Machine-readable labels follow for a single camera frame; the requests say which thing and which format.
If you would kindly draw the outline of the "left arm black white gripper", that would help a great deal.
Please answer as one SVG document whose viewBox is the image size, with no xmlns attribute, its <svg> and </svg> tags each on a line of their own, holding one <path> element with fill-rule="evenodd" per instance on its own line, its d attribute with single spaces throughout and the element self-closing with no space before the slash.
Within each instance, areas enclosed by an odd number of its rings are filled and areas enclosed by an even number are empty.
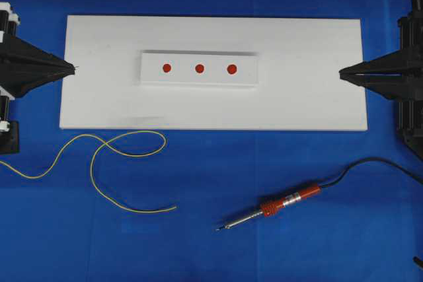
<svg viewBox="0 0 423 282">
<path fill-rule="evenodd" d="M 75 74 L 75 67 L 54 54 L 45 52 L 16 37 L 19 16 L 9 2 L 1 2 L 1 132 L 9 132 L 9 103 L 42 85 Z M 52 66 L 52 69 L 29 67 L 5 68 L 10 63 Z"/>
</svg>

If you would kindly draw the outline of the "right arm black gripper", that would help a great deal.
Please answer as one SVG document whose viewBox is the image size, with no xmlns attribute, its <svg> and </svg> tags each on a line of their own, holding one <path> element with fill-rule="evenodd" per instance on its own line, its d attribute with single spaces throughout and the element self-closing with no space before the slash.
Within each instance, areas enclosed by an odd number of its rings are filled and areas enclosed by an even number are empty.
<svg viewBox="0 0 423 282">
<path fill-rule="evenodd" d="M 389 100 L 401 100 L 397 106 L 397 132 L 402 142 L 415 154 L 422 155 L 422 67 L 406 71 L 404 77 L 395 74 L 407 68 L 407 48 L 422 48 L 422 11 L 413 11 L 398 20 L 400 50 L 363 61 L 339 71 L 340 79 L 364 87 Z"/>
</svg>

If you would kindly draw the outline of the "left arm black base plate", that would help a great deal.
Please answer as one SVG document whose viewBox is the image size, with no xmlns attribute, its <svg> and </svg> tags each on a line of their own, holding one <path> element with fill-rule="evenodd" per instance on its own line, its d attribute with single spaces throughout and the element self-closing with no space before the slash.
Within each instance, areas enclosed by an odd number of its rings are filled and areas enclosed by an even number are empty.
<svg viewBox="0 0 423 282">
<path fill-rule="evenodd" d="M 19 123 L 11 121 L 9 131 L 1 132 L 0 155 L 16 154 L 19 151 Z"/>
</svg>

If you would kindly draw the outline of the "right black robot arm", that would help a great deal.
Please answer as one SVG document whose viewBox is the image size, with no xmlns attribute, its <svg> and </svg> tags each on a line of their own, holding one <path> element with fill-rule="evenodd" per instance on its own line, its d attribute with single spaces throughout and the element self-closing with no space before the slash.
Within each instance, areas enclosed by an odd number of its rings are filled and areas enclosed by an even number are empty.
<svg viewBox="0 0 423 282">
<path fill-rule="evenodd" d="M 422 158 L 422 0 L 398 20 L 400 49 L 339 71 L 340 79 L 380 94 L 397 105 L 397 132 Z"/>
</svg>

